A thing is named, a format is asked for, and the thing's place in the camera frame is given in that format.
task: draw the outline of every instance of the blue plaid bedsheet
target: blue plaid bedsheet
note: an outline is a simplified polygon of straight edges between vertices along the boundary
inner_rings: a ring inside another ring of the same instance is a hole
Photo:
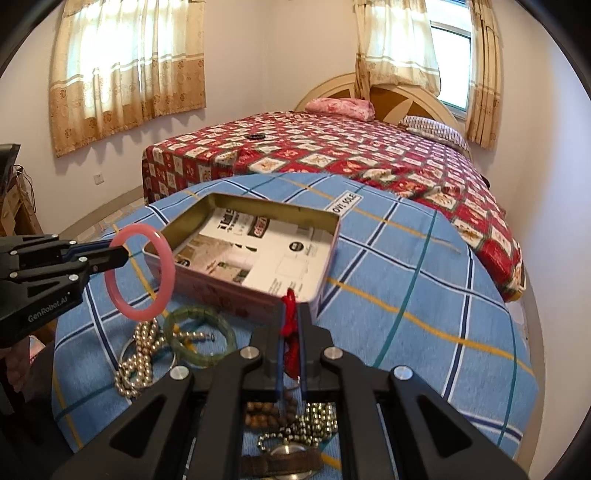
[[[319,325],[331,331],[336,345],[368,365],[410,366],[484,435],[515,456],[538,392],[527,345],[490,276],[443,215],[339,176],[254,174],[195,185],[136,211],[117,227],[143,222],[162,228],[212,192],[324,209],[345,191],[363,199],[342,218]],[[104,238],[112,235],[109,231]],[[141,254],[145,241],[134,237],[127,246],[156,288]],[[132,262],[116,275],[132,305],[151,301]],[[168,311],[191,303],[175,295]],[[231,317],[229,321],[238,346],[247,345],[254,325]],[[130,405],[113,388],[113,376],[134,325],[114,309],[102,274],[91,278],[83,303],[59,320],[53,411],[73,450]],[[223,342],[199,345],[203,352],[224,347]],[[157,378],[170,361],[166,354],[155,363]],[[245,437],[243,448],[254,453],[253,436]],[[340,456],[338,437],[325,452]],[[340,472],[327,467],[319,477],[340,478]]]

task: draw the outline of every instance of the yellow stripe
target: yellow stripe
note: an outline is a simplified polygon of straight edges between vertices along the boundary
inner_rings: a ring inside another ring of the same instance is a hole
[[[325,464],[327,464],[328,466],[331,466],[332,468],[334,468],[336,470],[341,470],[340,460],[337,460],[336,458],[326,455],[325,453],[322,453],[320,455],[320,457],[322,458],[322,461]]]
[[[111,224],[111,227],[113,228],[113,230],[115,231],[115,233],[119,233],[119,228],[114,223]],[[156,292],[154,291],[154,289],[150,285],[150,282],[148,282],[148,279],[145,277],[144,273],[142,272],[142,269],[139,267],[139,264],[138,264],[137,260],[135,258],[131,257],[131,251],[129,250],[129,248],[127,247],[127,245],[124,244],[123,246],[125,247],[125,249],[130,254],[129,261],[131,262],[131,266],[135,270],[135,275],[139,278],[139,281],[143,285],[144,290],[150,295],[150,297],[152,298],[152,300],[155,300],[156,299]],[[168,315],[169,315],[168,314],[168,310],[167,309],[164,309],[162,311],[162,316],[164,318],[166,318]],[[175,331],[177,333],[180,331],[180,329],[178,328],[178,326],[175,326]],[[193,352],[196,351],[194,345],[188,339],[185,339],[185,341],[183,342],[183,345],[186,348],[189,348],[190,350],[192,350]]]
[[[287,181],[287,182],[295,185],[296,187],[300,187],[302,189],[306,189],[306,190],[308,190],[310,192],[313,192],[316,195],[320,195],[321,197],[324,197],[325,199],[328,199],[328,200],[331,200],[331,201],[332,200],[335,200],[335,197],[331,197],[331,195],[328,195],[328,194],[326,194],[324,192],[321,192],[319,190],[316,190],[313,187],[308,187],[308,185],[304,185],[303,183],[299,183],[297,181],[293,181],[293,180],[290,180],[290,179],[287,179],[287,178],[284,178],[284,177],[277,177],[277,178],[279,180]],[[358,209],[356,207],[353,207],[352,210],[354,212],[360,213],[361,215],[365,215],[366,217],[369,217],[369,218],[371,218],[373,220],[376,220],[377,222],[385,223],[386,225],[390,225],[390,226],[393,226],[395,228],[398,228],[398,229],[400,229],[400,230],[402,230],[402,231],[404,231],[406,233],[409,233],[410,235],[414,235],[414,236],[417,236],[419,238],[427,238],[427,235],[425,235],[424,233],[421,233],[419,231],[416,231],[416,230],[414,230],[412,228],[409,228],[407,226],[401,225],[400,223],[391,222],[390,220],[386,220],[386,219],[381,218],[381,217],[379,217],[377,215],[374,215],[373,213],[366,212],[365,210],[360,210],[360,209]],[[452,250],[454,250],[454,251],[456,251],[458,253],[461,253],[454,245],[452,245],[450,242],[447,242],[445,240],[441,240],[439,238],[433,238],[433,237],[431,237],[431,242],[434,242],[434,243],[437,243],[437,244],[441,244],[441,245],[445,245],[446,247],[448,247],[448,248],[450,248],[450,249],[452,249]]]
[[[53,384],[53,391],[56,393],[57,402],[60,404],[61,409],[65,410],[67,405],[66,405],[66,401],[64,400],[64,395],[62,395],[62,393],[61,393],[60,384],[57,381],[55,370],[53,371],[53,373],[51,375],[51,383]],[[76,427],[74,426],[74,421],[72,420],[72,417],[70,417],[70,414],[67,413],[66,415],[64,415],[64,418],[66,419],[66,423],[67,423],[68,427],[70,428],[70,431],[72,433],[72,437],[74,438],[74,441],[76,442],[76,446],[78,447],[78,449],[81,449],[84,446],[84,444],[82,443],[82,440],[80,440],[80,436],[78,435],[78,432],[76,431]]]
[[[333,285],[337,285],[340,288],[342,288],[343,290],[346,290],[346,291],[351,292],[359,297],[362,297],[363,299],[370,301],[371,303],[377,305],[378,307],[383,308],[387,312],[398,313],[400,311],[399,308],[393,307],[392,305],[388,305],[386,302],[380,300],[379,298],[374,297],[373,295],[370,295],[369,293],[366,293],[358,288],[351,287],[350,285],[346,285],[346,284],[344,284],[338,280],[335,280],[334,278],[331,278],[331,277],[329,277],[327,280],[329,283],[332,283]],[[436,337],[439,337],[443,340],[447,340],[452,343],[459,343],[461,345],[465,345],[465,346],[472,348],[474,350],[479,350],[481,352],[490,353],[491,355],[500,356],[500,357],[506,358],[507,360],[511,360],[511,361],[515,360],[515,357],[509,352],[505,352],[504,350],[501,350],[500,348],[497,348],[497,347],[494,347],[491,345],[487,345],[485,343],[475,342],[474,340],[465,339],[465,338],[459,338],[457,336],[450,335],[449,333],[442,332],[441,330],[439,330],[435,327],[432,327],[431,325],[419,320],[418,318],[416,318],[413,314],[411,314],[409,312],[404,312],[403,316],[407,320],[410,320],[411,322],[413,322],[415,325],[421,327],[426,332],[429,332],[432,335],[435,335]],[[521,360],[519,360],[519,359],[516,359],[516,360],[517,360],[517,364],[523,370],[528,372],[530,375],[534,376],[534,372],[530,367],[528,367],[526,364],[524,364]]]
[[[119,228],[117,227],[117,225],[112,223],[111,227],[113,228],[115,233],[119,233]],[[142,283],[145,291],[148,292],[148,294],[150,295],[152,300],[155,300],[156,293],[154,292],[154,289],[152,288],[152,286],[150,285],[150,283],[148,282],[146,277],[144,277],[144,273],[142,272],[142,269],[139,267],[137,260],[135,258],[131,257],[131,250],[129,250],[129,247],[127,246],[127,244],[123,244],[123,246],[125,247],[125,249],[128,251],[128,253],[130,255],[129,261],[131,262],[131,266],[134,268],[135,274],[139,278],[139,281]],[[168,316],[168,311],[166,309],[164,309],[164,311],[162,312],[162,316],[165,318]]]
[[[200,199],[199,195],[191,192],[191,190],[183,190],[183,192],[188,193],[191,197],[195,197],[197,200]]]

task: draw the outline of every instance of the silver bead necklace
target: silver bead necklace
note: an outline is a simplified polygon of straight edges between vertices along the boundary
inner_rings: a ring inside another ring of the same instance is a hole
[[[212,333],[203,332],[175,332],[175,338],[179,340],[192,340],[204,342],[214,341]],[[124,360],[127,349],[135,342],[135,353]],[[159,325],[155,318],[148,322],[139,322],[135,326],[133,336],[127,341],[119,356],[119,365],[115,374],[115,388],[119,395],[125,398],[138,398],[141,391],[152,386],[154,373],[152,370],[152,357],[165,345],[167,345]],[[169,367],[174,367],[177,362],[176,355]]]
[[[307,403],[303,415],[298,415],[288,426],[281,427],[278,432],[266,432],[259,436],[256,446],[262,452],[267,452],[264,445],[267,440],[278,439],[284,445],[301,443],[302,445],[318,447],[320,442],[329,440],[339,431],[335,407],[332,403]]]

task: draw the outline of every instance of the white wall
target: white wall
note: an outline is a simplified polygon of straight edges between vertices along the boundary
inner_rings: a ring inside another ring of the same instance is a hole
[[[591,403],[591,100],[548,33],[532,29],[537,104],[509,223],[540,314],[545,400],[532,480],[568,447]]]
[[[524,159],[529,156],[531,122],[536,115],[537,79],[532,64],[537,46],[531,30],[538,22],[515,0],[493,0],[499,25],[503,89],[499,137],[494,151],[471,144],[474,162],[491,181],[499,204],[511,211]]]
[[[205,13],[207,108],[155,119],[55,159],[48,123],[51,52],[63,7],[29,36],[0,79],[0,143],[20,143],[44,231],[60,232],[141,185],[144,148],[173,135],[261,112],[267,0],[215,0]],[[93,175],[105,182],[95,186]]]
[[[291,110],[318,84],[355,71],[350,0],[271,0],[270,9],[269,110]]]

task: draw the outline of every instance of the pink bangle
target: pink bangle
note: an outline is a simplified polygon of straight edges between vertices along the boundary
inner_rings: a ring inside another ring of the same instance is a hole
[[[130,306],[121,296],[117,281],[115,280],[115,270],[107,270],[105,272],[105,285],[107,287],[107,293],[109,294],[109,297],[111,297],[117,310],[131,320],[145,322],[160,315],[166,308],[166,305],[168,305],[168,302],[173,296],[176,270],[170,245],[162,234],[153,226],[144,223],[133,223],[132,225],[128,225],[115,235],[114,239],[111,241],[111,247],[123,245],[130,236],[134,235],[144,235],[147,237],[156,248],[158,256],[160,257],[160,290],[158,295],[156,295],[156,299],[152,305],[144,310],[137,310]]]

